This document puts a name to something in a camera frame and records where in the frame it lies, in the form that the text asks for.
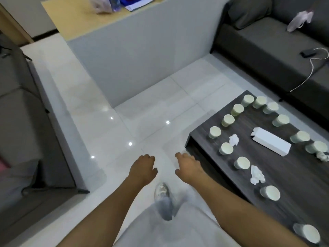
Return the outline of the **grey counter with wooden top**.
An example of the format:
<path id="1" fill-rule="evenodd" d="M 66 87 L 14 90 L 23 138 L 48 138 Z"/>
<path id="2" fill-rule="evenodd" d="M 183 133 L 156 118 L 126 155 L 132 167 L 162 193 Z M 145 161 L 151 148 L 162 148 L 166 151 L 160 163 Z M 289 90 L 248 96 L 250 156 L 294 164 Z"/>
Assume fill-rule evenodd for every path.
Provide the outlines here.
<path id="1" fill-rule="evenodd" d="M 210 52 L 229 0 L 154 0 L 96 14 L 89 0 L 42 6 L 112 107 Z"/>

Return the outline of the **person's right forearm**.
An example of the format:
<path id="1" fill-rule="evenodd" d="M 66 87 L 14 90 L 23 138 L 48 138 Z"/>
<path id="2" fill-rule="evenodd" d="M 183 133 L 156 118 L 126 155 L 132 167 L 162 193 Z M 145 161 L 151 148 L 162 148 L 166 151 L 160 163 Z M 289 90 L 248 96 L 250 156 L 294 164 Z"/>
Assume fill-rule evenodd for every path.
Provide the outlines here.
<path id="1" fill-rule="evenodd" d="M 221 228 L 241 247 L 308 247 L 272 217 L 215 182 L 205 173 L 187 179 Z"/>

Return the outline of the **long white cardboard box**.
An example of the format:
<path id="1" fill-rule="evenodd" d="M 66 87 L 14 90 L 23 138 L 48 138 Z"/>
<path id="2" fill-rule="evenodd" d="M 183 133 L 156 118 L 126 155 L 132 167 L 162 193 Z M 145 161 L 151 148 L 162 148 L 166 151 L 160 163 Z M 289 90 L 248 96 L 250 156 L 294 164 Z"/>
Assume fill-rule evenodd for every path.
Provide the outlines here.
<path id="1" fill-rule="evenodd" d="M 253 141 L 284 157 L 289 154 L 291 144 L 280 137 L 260 128 L 255 127 L 250 135 Z"/>

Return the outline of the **dark grey sofa cushion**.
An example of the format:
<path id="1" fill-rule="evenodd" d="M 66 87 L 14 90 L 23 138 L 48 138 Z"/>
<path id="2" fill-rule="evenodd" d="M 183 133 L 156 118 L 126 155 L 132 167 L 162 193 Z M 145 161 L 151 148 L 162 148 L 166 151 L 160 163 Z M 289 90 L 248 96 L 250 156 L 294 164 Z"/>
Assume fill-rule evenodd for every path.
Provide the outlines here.
<path id="1" fill-rule="evenodd" d="M 272 0 L 230 0 L 228 2 L 230 23 L 238 30 L 269 16 L 271 11 Z"/>

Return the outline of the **grey fabric sofa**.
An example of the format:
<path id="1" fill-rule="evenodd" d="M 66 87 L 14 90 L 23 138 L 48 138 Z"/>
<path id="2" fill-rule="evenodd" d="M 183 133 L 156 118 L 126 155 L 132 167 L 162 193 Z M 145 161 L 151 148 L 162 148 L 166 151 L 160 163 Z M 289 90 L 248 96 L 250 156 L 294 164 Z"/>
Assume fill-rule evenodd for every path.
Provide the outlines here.
<path id="1" fill-rule="evenodd" d="M 78 194 L 29 61 L 0 31 L 0 247 Z"/>

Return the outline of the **person's left forearm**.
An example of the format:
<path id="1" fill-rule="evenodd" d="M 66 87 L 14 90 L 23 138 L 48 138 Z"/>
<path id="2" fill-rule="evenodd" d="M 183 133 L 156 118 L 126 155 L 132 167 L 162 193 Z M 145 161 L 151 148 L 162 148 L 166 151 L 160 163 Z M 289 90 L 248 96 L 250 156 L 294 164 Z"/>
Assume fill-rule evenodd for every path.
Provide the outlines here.
<path id="1" fill-rule="evenodd" d="M 56 247 L 112 247 L 134 199 L 154 178 L 129 175 Z"/>

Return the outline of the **person's grey trousers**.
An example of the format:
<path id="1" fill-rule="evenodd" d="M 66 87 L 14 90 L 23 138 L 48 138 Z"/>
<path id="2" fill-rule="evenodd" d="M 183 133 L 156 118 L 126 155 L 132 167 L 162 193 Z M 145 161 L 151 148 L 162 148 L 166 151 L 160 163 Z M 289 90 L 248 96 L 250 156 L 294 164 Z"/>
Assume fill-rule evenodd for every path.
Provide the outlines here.
<path id="1" fill-rule="evenodd" d="M 216 222 L 201 196 L 160 199 L 145 209 L 113 247 L 241 247 Z"/>

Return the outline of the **person's right hand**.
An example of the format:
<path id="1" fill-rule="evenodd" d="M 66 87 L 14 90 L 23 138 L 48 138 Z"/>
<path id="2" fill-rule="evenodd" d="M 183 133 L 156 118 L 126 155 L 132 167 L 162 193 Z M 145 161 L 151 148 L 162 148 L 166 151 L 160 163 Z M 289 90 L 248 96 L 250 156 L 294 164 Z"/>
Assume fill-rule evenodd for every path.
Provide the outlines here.
<path id="1" fill-rule="evenodd" d="M 178 169 L 184 171 L 184 177 L 180 178 L 183 182 L 192 185 L 200 175 L 205 173 L 200 161 L 196 160 L 194 156 L 177 152 L 175 157 L 178 161 Z"/>

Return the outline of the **person's left hand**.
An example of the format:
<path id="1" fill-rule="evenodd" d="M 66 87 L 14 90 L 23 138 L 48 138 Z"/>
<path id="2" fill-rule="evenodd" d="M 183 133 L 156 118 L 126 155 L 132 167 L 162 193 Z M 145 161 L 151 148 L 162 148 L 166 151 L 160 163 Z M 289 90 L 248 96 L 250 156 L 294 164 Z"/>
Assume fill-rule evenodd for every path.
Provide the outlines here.
<path id="1" fill-rule="evenodd" d="M 154 156 L 141 155 L 130 168 L 129 181 L 140 189 L 151 183 L 153 179 L 150 179 L 150 173 L 155 168 L 155 160 Z"/>

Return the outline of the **pale pink plastic bag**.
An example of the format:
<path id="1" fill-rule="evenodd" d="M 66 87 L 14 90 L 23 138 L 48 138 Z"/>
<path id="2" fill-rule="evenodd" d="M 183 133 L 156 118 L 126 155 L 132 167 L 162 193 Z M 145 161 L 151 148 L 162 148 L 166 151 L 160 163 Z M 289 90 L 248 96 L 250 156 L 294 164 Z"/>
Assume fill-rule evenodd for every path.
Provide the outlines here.
<path id="1" fill-rule="evenodd" d="M 306 10 L 299 12 L 293 18 L 293 20 L 288 24 L 286 31 L 291 33 L 298 28 L 302 28 L 305 23 L 307 24 L 311 23 L 313 16 L 314 16 L 314 11 Z"/>

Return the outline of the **clear plastic bag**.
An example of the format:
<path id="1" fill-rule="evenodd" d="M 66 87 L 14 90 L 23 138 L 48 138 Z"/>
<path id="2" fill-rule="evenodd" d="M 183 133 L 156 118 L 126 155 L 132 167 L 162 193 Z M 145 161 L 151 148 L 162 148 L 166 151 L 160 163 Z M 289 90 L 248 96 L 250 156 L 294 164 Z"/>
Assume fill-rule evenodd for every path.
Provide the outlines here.
<path id="1" fill-rule="evenodd" d="M 113 13 L 109 0 L 90 0 L 90 3 L 96 13 Z"/>

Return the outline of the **dark grey sofa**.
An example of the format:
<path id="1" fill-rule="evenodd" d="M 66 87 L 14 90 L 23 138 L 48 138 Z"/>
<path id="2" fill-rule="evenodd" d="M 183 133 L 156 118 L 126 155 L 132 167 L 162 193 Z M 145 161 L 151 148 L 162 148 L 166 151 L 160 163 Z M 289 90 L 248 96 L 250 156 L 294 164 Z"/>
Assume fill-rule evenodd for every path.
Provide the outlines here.
<path id="1" fill-rule="evenodd" d="M 329 131 L 329 0 L 272 0 L 269 16 L 241 30 L 230 23 L 228 2 L 211 52 L 223 51 Z M 306 10 L 314 11 L 311 23 L 287 32 L 293 18 Z M 317 54 L 303 58 L 300 52 L 306 49 L 316 49 Z"/>

